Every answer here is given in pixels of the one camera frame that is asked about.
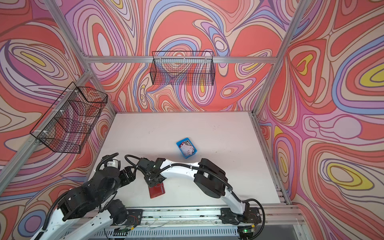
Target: patterned wall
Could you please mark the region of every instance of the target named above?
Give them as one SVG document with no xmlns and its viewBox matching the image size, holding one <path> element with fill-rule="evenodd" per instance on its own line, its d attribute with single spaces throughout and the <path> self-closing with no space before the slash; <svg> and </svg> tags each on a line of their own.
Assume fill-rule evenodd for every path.
<svg viewBox="0 0 384 240">
<path fill-rule="evenodd" d="M 82 74 L 39 0 L 0 1 L 0 168 L 59 94 Z M 112 122 L 104 109 L 81 154 L 38 146 L 0 196 L 0 239 L 30 239 L 52 202 L 84 182 Z"/>
<path fill-rule="evenodd" d="M 96 63 L 96 75 L 116 111 L 250 111 L 270 64 L 216 64 L 213 86 L 152 85 L 148 63 Z"/>
<path fill-rule="evenodd" d="M 39 1 L 0 3 L 0 169 L 60 93 L 82 74 Z"/>
<path fill-rule="evenodd" d="M 384 239 L 384 1 L 315 0 L 258 111 L 314 239 Z"/>
<path fill-rule="evenodd" d="M 60 1 L 86 55 L 150 56 L 155 50 L 214 50 L 275 56 L 296 0 Z"/>
</svg>

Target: white table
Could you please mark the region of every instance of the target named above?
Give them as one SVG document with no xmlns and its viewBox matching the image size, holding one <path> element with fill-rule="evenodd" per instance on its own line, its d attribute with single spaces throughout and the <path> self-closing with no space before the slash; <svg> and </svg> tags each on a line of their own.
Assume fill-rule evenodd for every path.
<svg viewBox="0 0 384 240">
<path fill-rule="evenodd" d="M 189 137 L 197 153 L 183 158 L 176 142 Z M 94 169 L 107 154 L 118 152 L 121 169 L 129 166 L 126 154 L 155 161 L 200 162 L 207 158 L 226 172 L 240 199 L 256 198 L 278 204 L 279 197 L 248 113 L 121 113 L 117 114 Z M 141 172 L 118 190 L 115 199 L 126 207 L 223 205 L 185 179 L 166 179 L 165 194 L 151 199 Z"/>
</svg>

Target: blue container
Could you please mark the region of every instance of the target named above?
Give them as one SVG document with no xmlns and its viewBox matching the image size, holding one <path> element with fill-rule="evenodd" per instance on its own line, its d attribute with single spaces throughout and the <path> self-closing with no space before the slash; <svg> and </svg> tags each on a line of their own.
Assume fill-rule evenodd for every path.
<svg viewBox="0 0 384 240">
<path fill-rule="evenodd" d="M 195 150 L 191 155 L 189 156 L 185 156 L 184 153 L 181 151 L 180 149 L 180 145 L 183 143 L 183 142 L 186 142 L 187 145 L 190 145 L 193 147 L 193 149 Z M 179 148 L 181 154 L 183 154 L 183 157 L 184 158 L 189 158 L 190 156 L 193 156 L 197 153 L 197 149 L 195 148 L 195 146 L 192 144 L 192 142 L 189 140 L 189 138 L 184 138 L 183 140 L 180 140 L 179 142 L 176 143 L 177 147 Z"/>
</svg>

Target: black wire basket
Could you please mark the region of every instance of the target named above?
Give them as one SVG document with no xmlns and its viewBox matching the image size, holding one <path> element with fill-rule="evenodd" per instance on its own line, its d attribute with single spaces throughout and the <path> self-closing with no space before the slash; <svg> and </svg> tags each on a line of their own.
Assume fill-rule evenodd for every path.
<svg viewBox="0 0 384 240">
<path fill-rule="evenodd" d="M 212 51 L 153 51 L 153 85 L 213 85 Z"/>
<path fill-rule="evenodd" d="M 69 86 L 65 91 L 70 96 L 54 117 L 38 135 L 34 135 L 34 129 L 47 114 L 45 113 L 30 134 L 53 152 L 81 153 L 107 104 L 108 96 L 90 87 L 76 86 L 71 93 L 68 89 Z"/>
</svg>

